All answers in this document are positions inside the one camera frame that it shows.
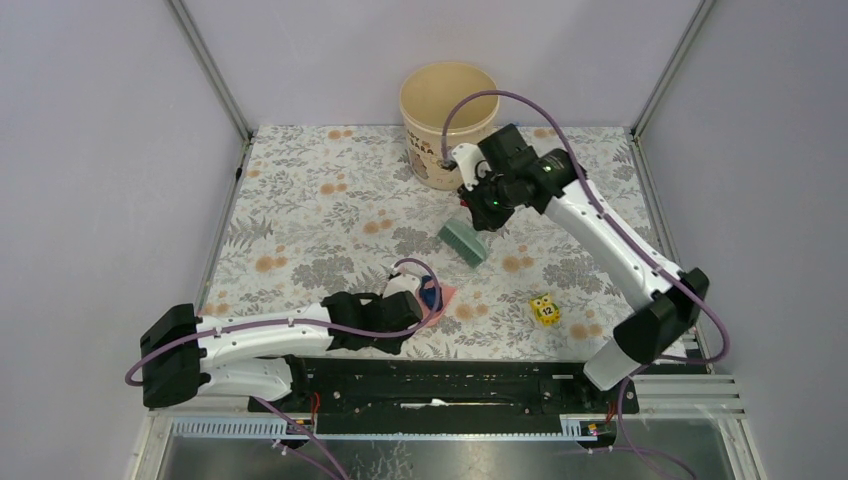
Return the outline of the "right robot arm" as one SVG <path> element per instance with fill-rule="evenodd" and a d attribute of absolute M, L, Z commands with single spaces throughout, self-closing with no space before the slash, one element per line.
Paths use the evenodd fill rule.
<path fill-rule="evenodd" d="M 477 231 L 494 232 L 525 206 L 572 235 L 623 293 L 633 312 L 583 367 L 575 402 L 597 412 L 613 387 L 650 364 L 691 330 L 709 287 L 698 268 L 683 271 L 643 240 L 608 205 L 569 146 L 544 155 L 509 124 L 477 144 L 447 152 L 462 177 L 459 194 Z"/>

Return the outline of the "green hand brush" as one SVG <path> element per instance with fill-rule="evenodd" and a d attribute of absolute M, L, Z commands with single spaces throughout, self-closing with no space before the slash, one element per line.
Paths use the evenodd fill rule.
<path fill-rule="evenodd" d="M 487 248 L 477 232 L 463 221 L 447 220 L 439 229 L 437 237 L 471 268 L 482 265 L 488 259 Z"/>

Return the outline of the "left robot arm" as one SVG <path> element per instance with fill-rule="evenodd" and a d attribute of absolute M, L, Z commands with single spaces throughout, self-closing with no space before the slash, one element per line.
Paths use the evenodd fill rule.
<path fill-rule="evenodd" d="M 190 304 L 170 308 L 140 338 L 141 358 L 125 381 L 148 409 L 197 396 L 258 397 L 296 411 L 310 385 L 292 357 L 376 348 L 398 354 L 432 313 L 411 291 L 387 297 L 338 292 L 282 313 L 199 316 Z"/>

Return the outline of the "pink dustpan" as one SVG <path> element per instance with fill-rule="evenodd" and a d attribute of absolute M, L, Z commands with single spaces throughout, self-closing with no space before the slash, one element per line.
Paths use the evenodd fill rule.
<path fill-rule="evenodd" d="M 444 316 L 446 308 L 456 294 L 457 289 L 451 285 L 441 285 L 436 293 L 432 280 L 423 283 L 416 292 L 416 298 L 422 309 L 422 315 L 428 320 L 426 327 L 435 326 Z"/>

